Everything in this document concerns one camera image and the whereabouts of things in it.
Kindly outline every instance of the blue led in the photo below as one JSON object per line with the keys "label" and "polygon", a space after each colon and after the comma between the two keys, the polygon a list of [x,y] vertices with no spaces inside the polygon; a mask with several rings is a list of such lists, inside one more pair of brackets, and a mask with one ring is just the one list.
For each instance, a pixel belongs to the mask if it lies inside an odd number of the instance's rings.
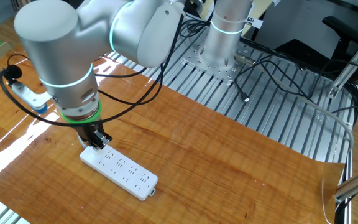
{"label": "blue led", "polygon": [[223,30],[217,28],[212,21],[211,21],[211,24],[212,24],[213,27],[215,27],[215,29],[217,29],[219,32],[222,32],[222,33],[224,33],[224,34],[239,34],[239,33],[241,33],[241,32],[244,30],[244,28],[243,28],[242,30],[237,31],[237,32],[228,32],[228,31],[223,31]]}
{"label": "blue led", "polygon": [[43,81],[41,78],[40,78],[40,80],[44,85],[47,85],[47,86],[50,86],[50,87],[67,88],[67,87],[75,86],[75,85],[81,83],[82,81],[84,81],[92,73],[92,70],[93,70],[93,65],[91,64],[91,67],[89,68],[88,73],[86,75],[84,75],[84,77],[82,77],[81,79],[79,79],[79,80],[77,80],[77,81],[75,81],[73,83],[64,84],[64,85],[56,85],[56,84],[47,83],[47,82]]}

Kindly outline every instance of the power strip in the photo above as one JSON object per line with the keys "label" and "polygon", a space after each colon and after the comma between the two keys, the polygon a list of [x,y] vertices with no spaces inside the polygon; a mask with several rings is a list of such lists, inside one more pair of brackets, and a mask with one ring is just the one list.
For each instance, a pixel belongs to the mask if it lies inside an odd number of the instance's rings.
{"label": "power strip", "polygon": [[110,146],[95,150],[88,146],[81,160],[139,200],[153,196],[158,177]]}

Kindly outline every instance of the green led ring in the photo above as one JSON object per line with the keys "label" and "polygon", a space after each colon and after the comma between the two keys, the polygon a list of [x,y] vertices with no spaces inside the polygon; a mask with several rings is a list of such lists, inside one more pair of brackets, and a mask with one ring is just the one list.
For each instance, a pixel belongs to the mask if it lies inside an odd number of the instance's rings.
{"label": "green led ring", "polygon": [[90,118],[82,120],[82,121],[76,121],[70,118],[67,118],[62,112],[60,112],[62,118],[70,124],[85,124],[85,123],[89,123],[89,122],[93,122],[96,121],[99,117],[100,117],[100,113],[102,112],[102,102],[100,102],[99,100],[99,108],[97,110],[97,112]]}

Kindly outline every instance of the black cable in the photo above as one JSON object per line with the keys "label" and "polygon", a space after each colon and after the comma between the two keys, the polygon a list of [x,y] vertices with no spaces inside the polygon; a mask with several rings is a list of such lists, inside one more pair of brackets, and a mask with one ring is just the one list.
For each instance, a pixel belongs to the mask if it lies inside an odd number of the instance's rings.
{"label": "black cable", "polygon": [[[180,18],[180,21],[179,21],[179,25],[178,25],[178,28],[177,28],[177,31],[175,33],[175,36],[174,36],[174,39],[173,39],[173,43],[172,43],[172,46],[171,46],[171,49],[170,49],[170,52],[169,52],[169,55],[168,55],[168,58],[165,62],[165,65],[163,66],[163,70],[161,70],[160,72],[160,75],[159,75],[159,78],[162,77],[165,69],[167,68],[168,66],[168,63],[171,59],[171,56],[172,56],[172,53],[173,53],[173,50],[175,48],[175,45],[176,45],[176,42],[177,42],[177,38],[179,36],[179,33],[180,33],[180,29],[181,29],[181,24],[183,22],[183,19],[184,17],[181,16]],[[126,110],[110,117],[110,118],[107,118],[107,119],[102,119],[102,120],[99,120],[99,121],[93,121],[93,122],[89,122],[89,123],[83,123],[83,124],[69,124],[69,123],[61,123],[61,122],[54,122],[54,121],[49,121],[45,118],[42,118],[40,116],[38,116],[37,114],[31,112],[30,110],[28,110],[27,108],[25,108],[23,105],[21,105],[11,94],[10,92],[7,90],[5,84],[4,84],[4,80],[3,80],[3,75],[0,73],[0,86],[2,88],[2,90],[4,91],[4,93],[6,94],[6,96],[17,106],[19,107],[22,111],[24,111],[25,113],[27,113],[28,115],[30,115],[31,117],[39,120],[39,121],[43,121],[45,123],[48,123],[48,124],[51,124],[51,125],[56,125],[56,126],[63,126],[63,127],[82,127],[82,126],[89,126],[89,125],[97,125],[97,124],[103,124],[103,123],[106,123],[106,122],[109,122],[109,121],[112,121],[116,118],[119,118],[120,116],[130,112],[131,110],[133,110],[136,106],[140,105],[140,103],[143,102],[144,99],[147,98],[147,96],[150,94],[150,92],[154,89],[154,87],[157,85],[158,81],[154,82],[152,84],[152,86],[147,90],[147,92],[132,106],[128,107]]]}
{"label": "black cable", "polygon": [[[160,91],[161,91],[162,83],[163,83],[163,76],[162,76],[161,79],[160,79],[160,85],[159,85],[159,87],[158,87],[157,92],[154,94],[154,96],[151,97],[150,99],[148,99],[148,100],[145,101],[145,102],[141,102],[139,105],[144,105],[144,104],[150,103],[152,100],[154,100],[154,99],[158,96],[158,94],[160,93]],[[119,98],[116,98],[116,97],[114,97],[114,96],[112,96],[112,95],[110,95],[110,94],[108,94],[108,93],[106,93],[106,92],[104,92],[104,91],[102,91],[102,90],[98,90],[98,92],[100,92],[100,93],[103,94],[104,96],[107,96],[108,98],[110,98],[110,99],[112,99],[112,100],[115,100],[115,101],[118,101],[118,102],[120,102],[120,103],[124,103],[124,104],[127,104],[127,105],[134,105],[134,104],[135,104],[135,103],[131,103],[131,102],[128,102],[128,101],[120,100]]]}
{"label": "black cable", "polygon": [[204,27],[209,26],[212,21],[213,12],[208,17],[206,21],[200,20],[200,19],[189,19],[185,21],[182,26],[187,28],[188,35],[184,35],[180,32],[180,35],[184,38],[193,37],[194,35],[198,34],[201,30],[204,29]]}
{"label": "black cable", "polygon": [[22,54],[12,54],[11,56],[9,56],[9,58],[7,59],[6,63],[7,63],[7,66],[10,66],[11,65],[11,58],[15,57],[15,56],[21,56],[21,57],[24,57],[26,58],[27,60],[30,60],[27,56],[25,55],[22,55]]}
{"label": "black cable", "polygon": [[[273,75],[267,70],[266,66],[263,65],[263,63],[271,63],[272,65],[274,65],[282,74],[284,77],[286,77],[287,79],[289,79],[289,81],[291,83],[293,83],[297,89],[299,89],[299,92],[300,93],[295,93],[295,92],[292,92],[292,91],[288,91],[288,90],[284,90],[273,78]],[[305,98],[307,98],[308,100],[310,100],[311,102],[313,102],[313,100],[300,88],[300,86],[295,83],[294,80],[292,80],[276,63],[270,61],[270,60],[263,60],[263,61],[260,61],[258,63],[255,63],[253,66],[245,69],[243,72],[239,73],[238,76],[234,79],[234,82],[236,84],[236,87],[237,89],[241,92],[241,94],[246,94],[244,93],[242,90],[241,90],[241,87],[239,86],[238,84],[238,78],[244,74],[245,72],[248,72],[250,69],[253,69],[253,68],[256,68],[257,66],[261,65],[262,68],[266,71],[267,75],[272,79],[273,83],[277,86],[277,88],[279,88],[281,91],[284,91],[285,93],[288,93],[288,94],[292,94],[292,95],[298,95],[298,96],[303,96]]]}
{"label": "black cable", "polygon": [[129,77],[134,77],[136,75],[140,75],[142,74],[144,71],[146,71],[147,68],[143,68],[142,70],[135,72],[133,74],[128,74],[128,75],[103,75],[103,74],[94,74],[95,76],[99,76],[99,77],[108,77],[108,78],[129,78]]}

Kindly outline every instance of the black office chair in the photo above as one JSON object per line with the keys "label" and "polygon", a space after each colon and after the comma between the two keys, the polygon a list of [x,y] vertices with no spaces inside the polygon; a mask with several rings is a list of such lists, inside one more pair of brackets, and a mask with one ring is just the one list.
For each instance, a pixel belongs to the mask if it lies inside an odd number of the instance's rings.
{"label": "black office chair", "polygon": [[[349,25],[340,21],[334,16],[328,16],[323,19],[323,23],[332,28],[340,37],[331,59],[340,59],[349,62],[353,55],[348,55],[347,49],[351,41],[358,43],[358,31]],[[320,54],[315,49],[302,43],[299,40],[291,40],[275,49],[277,52],[283,52],[313,68],[315,71],[321,71],[330,58]],[[326,71],[336,71],[330,73],[331,78],[336,78],[346,65],[343,63],[332,64],[326,68]],[[357,81],[357,77],[353,76],[351,82]]]}

